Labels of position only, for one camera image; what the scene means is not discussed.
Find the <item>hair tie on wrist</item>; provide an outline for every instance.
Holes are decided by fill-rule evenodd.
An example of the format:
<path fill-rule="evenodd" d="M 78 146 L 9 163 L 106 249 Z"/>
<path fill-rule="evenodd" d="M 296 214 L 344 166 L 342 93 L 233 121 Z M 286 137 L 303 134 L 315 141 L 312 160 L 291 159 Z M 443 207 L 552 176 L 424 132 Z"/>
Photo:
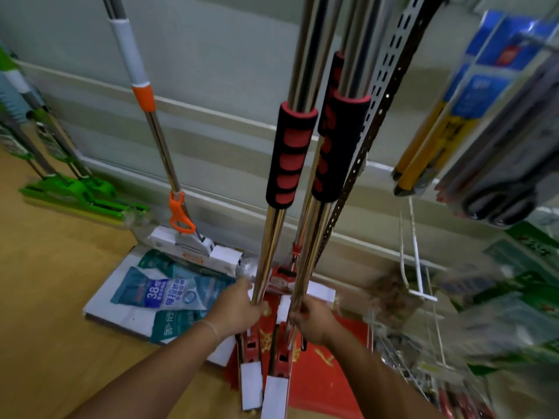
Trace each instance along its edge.
<path fill-rule="evenodd" d="M 198 321 L 198 323 L 206 324 L 206 325 L 208 325 L 210 328 L 212 328 L 212 331 L 213 331 L 213 333 L 215 334 L 216 342 L 217 342 L 217 344 L 219 345 L 219 344 L 220 344 L 220 337 L 219 337 L 219 334 L 217 333 L 217 329 L 215 329 L 215 326 L 214 326 L 211 322 L 206 321 L 205 319 L 200 319 L 200 320 Z"/>

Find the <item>wooden floor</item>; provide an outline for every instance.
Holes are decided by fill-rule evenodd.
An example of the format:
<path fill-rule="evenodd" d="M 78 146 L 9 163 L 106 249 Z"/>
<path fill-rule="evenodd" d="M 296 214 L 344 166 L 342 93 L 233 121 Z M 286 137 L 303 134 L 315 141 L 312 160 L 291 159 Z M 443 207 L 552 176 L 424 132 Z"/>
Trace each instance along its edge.
<path fill-rule="evenodd" d="M 64 417 L 157 350 L 82 316 L 135 239 L 24 204 L 17 189 L 32 169 L 2 150 L 0 174 L 0 417 Z M 239 393 L 221 375 L 205 365 L 169 417 L 258 417 L 240 412 Z M 288 416 L 329 417 L 295 409 Z"/>

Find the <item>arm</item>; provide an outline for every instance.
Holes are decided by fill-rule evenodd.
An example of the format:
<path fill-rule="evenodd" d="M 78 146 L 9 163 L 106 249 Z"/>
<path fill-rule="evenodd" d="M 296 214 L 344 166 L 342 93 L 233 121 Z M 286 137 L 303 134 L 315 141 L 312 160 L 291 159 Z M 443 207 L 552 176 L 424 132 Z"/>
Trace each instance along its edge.
<path fill-rule="evenodd" d="M 225 289 L 206 317 L 187 332 L 131 367 L 66 419 L 163 419 L 206 358 L 230 335 L 254 325 L 267 308 L 251 306 L 250 283 Z"/>
<path fill-rule="evenodd" d="M 303 314 L 292 317 L 303 336 L 336 358 L 366 419 L 440 419 L 444 416 L 402 377 L 345 329 L 323 302 L 303 298 Z"/>

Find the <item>person's right arm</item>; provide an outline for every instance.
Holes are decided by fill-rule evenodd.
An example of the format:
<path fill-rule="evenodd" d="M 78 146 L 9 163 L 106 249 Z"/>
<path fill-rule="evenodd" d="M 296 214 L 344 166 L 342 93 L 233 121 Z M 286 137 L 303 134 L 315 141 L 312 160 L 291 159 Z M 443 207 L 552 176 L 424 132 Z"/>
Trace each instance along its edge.
<path fill-rule="evenodd" d="M 303 298 L 292 317 L 303 337 L 325 346 L 342 367 L 365 419 L 441 419 L 444 416 L 334 318 L 327 306 Z"/>

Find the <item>black and red foam grip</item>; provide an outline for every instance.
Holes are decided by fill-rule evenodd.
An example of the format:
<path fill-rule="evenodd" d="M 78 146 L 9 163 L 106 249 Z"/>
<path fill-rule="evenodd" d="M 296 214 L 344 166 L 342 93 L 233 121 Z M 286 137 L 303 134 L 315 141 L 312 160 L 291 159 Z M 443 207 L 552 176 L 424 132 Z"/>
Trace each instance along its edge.
<path fill-rule="evenodd" d="M 326 134 L 326 109 L 330 108 L 330 101 L 334 96 L 334 92 L 340 85 L 340 77 L 342 69 L 344 68 L 345 57 L 339 51 L 334 53 L 332 58 L 332 66 L 330 67 L 330 75 L 328 75 L 328 84 L 326 86 L 326 93 L 324 94 L 324 103 L 322 104 L 322 111 L 320 112 L 320 119 L 318 121 L 318 133 L 323 137 Z"/>
<path fill-rule="evenodd" d="M 334 92 L 312 185 L 312 195 L 319 202 L 333 203 L 340 197 L 370 102 L 370 95 L 349 99 Z"/>
<path fill-rule="evenodd" d="M 293 204 L 317 118 L 316 109 L 310 113 L 297 113 L 290 110 L 287 102 L 279 108 L 266 189 L 266 201 L 275 209 L 286 209 Z"/>

